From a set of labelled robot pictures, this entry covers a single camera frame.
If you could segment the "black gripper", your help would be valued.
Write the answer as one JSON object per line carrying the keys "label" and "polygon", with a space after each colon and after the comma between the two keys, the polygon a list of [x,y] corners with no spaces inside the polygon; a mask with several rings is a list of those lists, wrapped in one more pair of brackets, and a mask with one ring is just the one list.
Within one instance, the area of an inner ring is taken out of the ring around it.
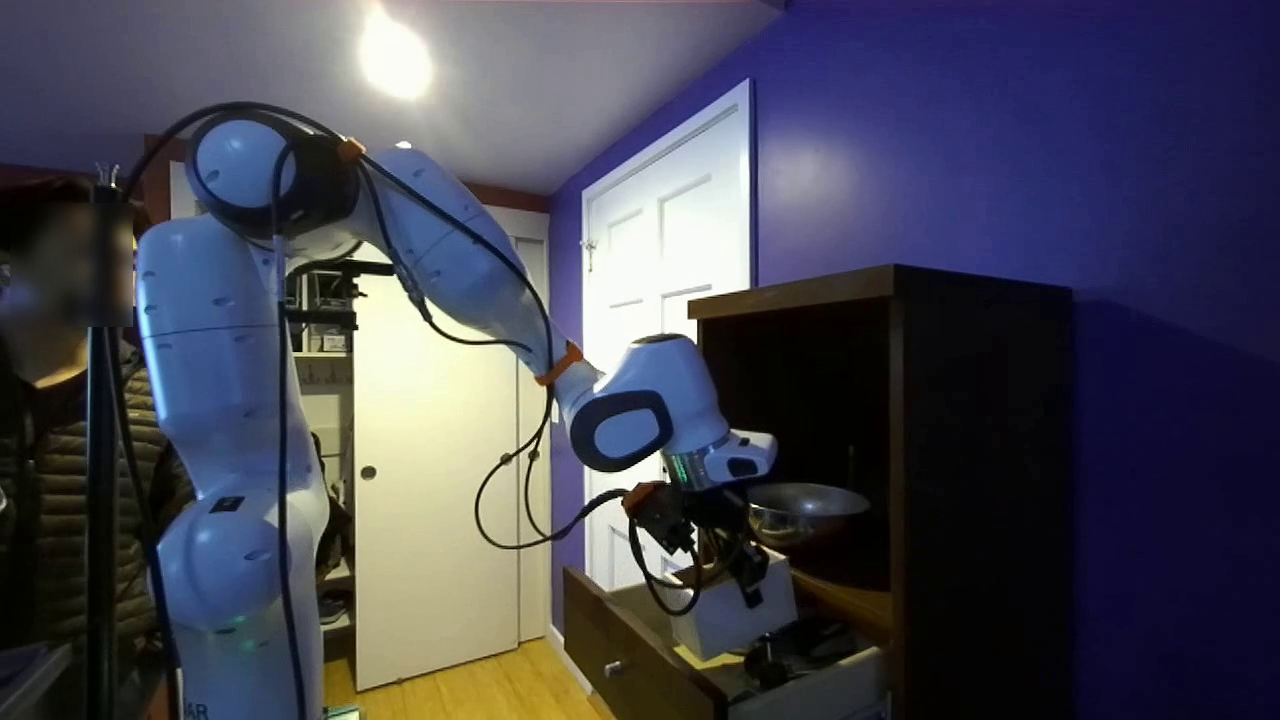
{"label": "black gripper", "polygon": [[630,524],[670,558],[685,552],[678,572],[687,587],[731,581],[745,596],[769,575],[769,558],[748,529],[748,505],[735,489],[687,494],[678,486],[635,486],[619,502]]}

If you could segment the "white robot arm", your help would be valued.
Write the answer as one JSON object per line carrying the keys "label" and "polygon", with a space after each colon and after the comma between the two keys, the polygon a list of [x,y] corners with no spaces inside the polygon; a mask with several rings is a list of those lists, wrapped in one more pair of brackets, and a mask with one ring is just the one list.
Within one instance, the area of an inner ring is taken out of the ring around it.
{"label": "white robot arm", "polygon": [[137,320],[193,505],[160,536],[182,720],[323,720],[320,458],[290,351],[284,280],[377,247],[419,314],[513,351],[597,474],[660,459],[679,494],[762,481],[776,439],[725,419],[687,335],[602,371],[562,335],[492,213],[417,150],[367,151],[272,105],[184,122],[197,208],[143,233]]}

